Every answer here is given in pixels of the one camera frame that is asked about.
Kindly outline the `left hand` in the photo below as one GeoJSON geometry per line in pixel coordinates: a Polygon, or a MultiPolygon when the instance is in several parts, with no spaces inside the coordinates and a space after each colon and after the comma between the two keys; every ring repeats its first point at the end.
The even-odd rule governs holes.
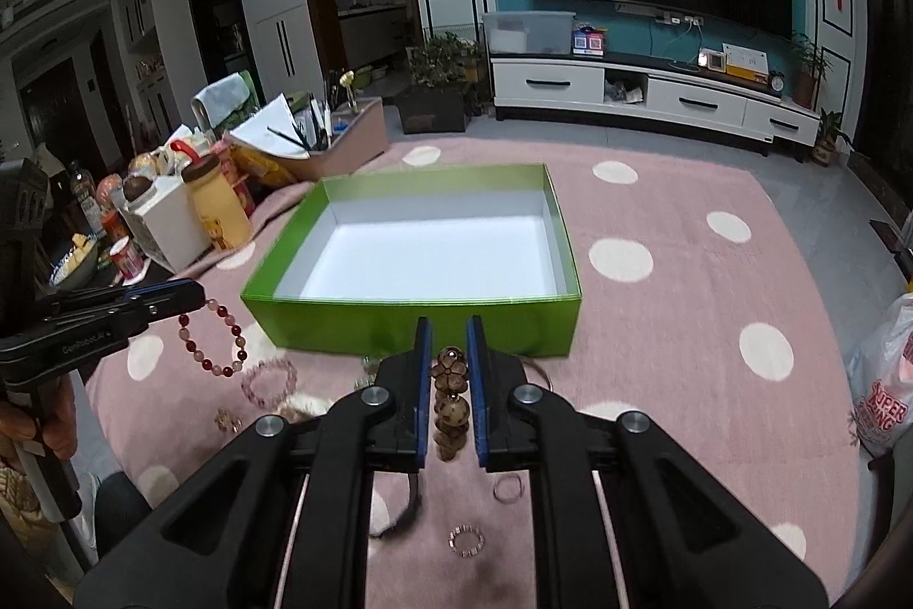
{"type": "Polygon", "coordinates": [[[76,399],[71,378],[61,377],[43,390],[42,414],[34,419],[22,408],[2,403],[2,434],[14,442],[40,437],[61,461],[78,449],[76,399]]]}

